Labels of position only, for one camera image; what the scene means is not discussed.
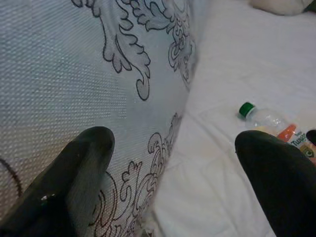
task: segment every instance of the wrinkled sheet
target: wrinkled sheet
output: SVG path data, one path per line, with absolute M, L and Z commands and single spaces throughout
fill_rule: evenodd
M 316 15 L 214 0 L 172 158 L 153 207 L 167 237 L 273 237 L 234 151 L 251 101 L 316 127 Z

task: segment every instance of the bottle label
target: bottle label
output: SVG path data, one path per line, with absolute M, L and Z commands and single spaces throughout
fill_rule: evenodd
M 314 151 L 308 146 L 306 142 L 306 134 L 300 131 L 295 124 L 291 124 L 283 132 L 277 136 L 280 140 L 287 142 L 306 155 L 308 158 L 314 158 Z

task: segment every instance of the green bottle cap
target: green bottle cap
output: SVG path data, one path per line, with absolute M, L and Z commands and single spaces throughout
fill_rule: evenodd
M 247 116 L 247 114 L 253 109 L 255 106 L 249 102 L 244 103 L 241 108 L 239 109 L 239 113 L 244 118 Z

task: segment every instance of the orange label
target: orange label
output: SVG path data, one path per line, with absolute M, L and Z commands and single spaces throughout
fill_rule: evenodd
M 282 133 L 280 133 L 277 137 L 284 142 L 288 142 L 293 134 L 295 133 L 296 125 L 291 124 L 287 127 Z

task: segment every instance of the fabric wall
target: fabric wall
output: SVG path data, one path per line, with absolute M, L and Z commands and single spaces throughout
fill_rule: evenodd
M 105 126 L 116 146 L 87 236 L 140 229 L 179 129 L 207 2 L 0 2 L 0 219 L 68 142 Z

